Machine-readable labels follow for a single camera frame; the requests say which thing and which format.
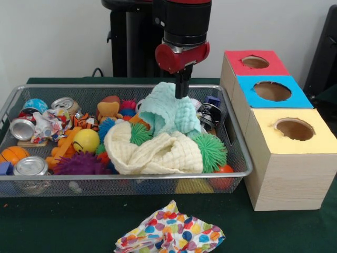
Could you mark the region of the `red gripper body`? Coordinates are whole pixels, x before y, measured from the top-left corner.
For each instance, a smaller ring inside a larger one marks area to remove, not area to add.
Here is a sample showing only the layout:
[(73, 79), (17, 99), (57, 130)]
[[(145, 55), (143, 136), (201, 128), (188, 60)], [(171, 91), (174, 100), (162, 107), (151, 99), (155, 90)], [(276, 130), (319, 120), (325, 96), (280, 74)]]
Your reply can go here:
[(169, 43), (163, 43), (156, 48), (155, 59), (161, 69), (174, 74), (189, 65), (205, 60), (209, 52), (209, 42), (196, 47), (177, 47)]

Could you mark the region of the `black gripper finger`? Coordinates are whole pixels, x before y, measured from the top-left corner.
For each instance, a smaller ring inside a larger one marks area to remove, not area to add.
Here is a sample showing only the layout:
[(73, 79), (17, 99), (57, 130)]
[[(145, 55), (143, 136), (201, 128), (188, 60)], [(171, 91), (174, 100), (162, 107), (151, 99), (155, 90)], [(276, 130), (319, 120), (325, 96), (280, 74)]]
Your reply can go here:
[(184, 93), (183, 77), (180, 72), (175, 73), (175, 97), (181, 99)]
[(182, 83), (183, 83), (183, 97), (187, 97), (189, 92), (189, 81), (192, 75), (192, 70), (184, 70), (182, 74)]

